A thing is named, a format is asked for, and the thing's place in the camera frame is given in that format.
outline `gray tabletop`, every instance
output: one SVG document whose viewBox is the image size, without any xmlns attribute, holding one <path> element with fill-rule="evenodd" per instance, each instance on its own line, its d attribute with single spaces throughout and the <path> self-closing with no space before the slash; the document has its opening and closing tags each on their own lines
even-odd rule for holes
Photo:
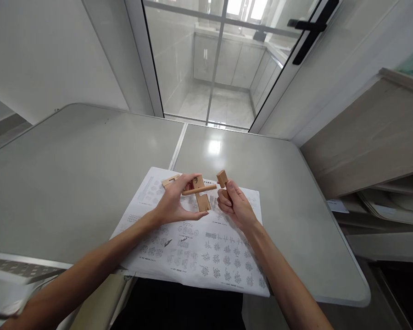
<svg viewBox="0 0 413 330">
<path fill-rule="evenodd" d="M 183 123 L 69 105 L 0 149 L 0 253 L 73 264 L 107 241 Z"/>
<path fill-rule="evenodd" d="M 215 179 L 223 169 L 260 192 L 263 226 L 317 301 L 368 304 L 364 275 L 294 144 L 188 125 L 174 170 Z"/>
</svg>

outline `instruction sheet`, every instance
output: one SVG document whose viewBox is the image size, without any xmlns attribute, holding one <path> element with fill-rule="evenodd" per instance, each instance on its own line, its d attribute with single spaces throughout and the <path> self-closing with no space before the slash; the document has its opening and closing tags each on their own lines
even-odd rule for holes
<svg viewBox="0 0 413 330">
<path fill-rule="evenodd" d="M 151 167 L 111 238 L 154 209 L 165 192 L 162 181 L 176 174 Z M 211 185 L 216 181 L 204 179 L 204 183 Z M 262 223 L 259 192 L 241 190 Z M 161 226 L 147 235 L 121 266 L 139 277 L 268 297 L 269 289 L 257 258 L 243 232 L 218 207 L 217 190 L 201 194 L 208 195 L 210 201 L 207 216 L 199 221 Z M 181 196 L 181 204 L 188 211 L 198 212 L 194 194 Z"/>
</svg>

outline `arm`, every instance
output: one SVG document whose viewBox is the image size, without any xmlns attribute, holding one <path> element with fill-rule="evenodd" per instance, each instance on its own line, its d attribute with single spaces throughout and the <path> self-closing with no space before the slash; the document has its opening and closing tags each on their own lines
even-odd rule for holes
<svg viewBox="0 0 413 330">
<path fill-rule="evenodd" d="M 199 175 L 181 175 L 165 191 L 154 210 L 62 273 L 28 301 L 20 316 L 7 320 L 1 329 L 56 328 L 100 286 L 145 234 L 166 223 L 199 220 L 207 215 L 208 212 L 188 212 L 180 204 L 182 190 Z"/>
<path fill-rule="evenodd" d="M 243 231 L 267 276 L 277 303 L 291 329 L 332 329 L 309 291 L 257 221 L 244 193 L 230 180 L 226 184 L 233 204 L 219 190 L 219 208 Z"/>
</svg>

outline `hand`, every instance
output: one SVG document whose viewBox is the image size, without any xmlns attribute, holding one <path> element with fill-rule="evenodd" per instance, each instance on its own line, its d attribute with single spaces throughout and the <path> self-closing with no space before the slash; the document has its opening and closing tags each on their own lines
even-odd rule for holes
<svg viewBox="0 0 413 330">
<path fill-rule="evenodd" d="M 185 210 L 180 203 L 180 194 L 182 191 L 184 189 L 193 189 L 191 182 L 199 175 L 201 174 L 182 174 L 175 182 L 168 186 L 156 208 L 151 211 L 156 226 L 176 221 L 199 220 L 208 214 L 208 212 L 189 212 Z"/>
<path fill-rule="evenodd" d="M 252 210 L 251 204 L 249 204 L 245 194 L 233 180 L 229 180 L 226 183 L 226 191 L 233 202 L 231 203 L 230 200 L 223 195 L 223 189 L 219 189 L 218 205 L 223 212 L 230 216 L 237 227 L 244 232 L 258 224 L 259 222 Z"/>
</svg>

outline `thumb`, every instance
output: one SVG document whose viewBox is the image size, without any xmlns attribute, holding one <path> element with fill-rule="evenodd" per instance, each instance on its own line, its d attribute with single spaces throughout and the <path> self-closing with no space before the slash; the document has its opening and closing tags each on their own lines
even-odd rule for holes
<svg viewBox="0 0 413 330">
<path fill-rule="evenodd" d="M 208 212 L 184 212 L 182 218 L 183 220 L 199 220 L 203 218 L 205 215 L 208 215 Z"/>
<path fill-rule="evenodd" d="M 239 200 L 239 195 L 237 194 L 234 185 L 235 183 L 232 180 L 226 183 L 226 191 L 228 192 L 228 195 L 231 197 L 233 203 Z"/>
</svg>

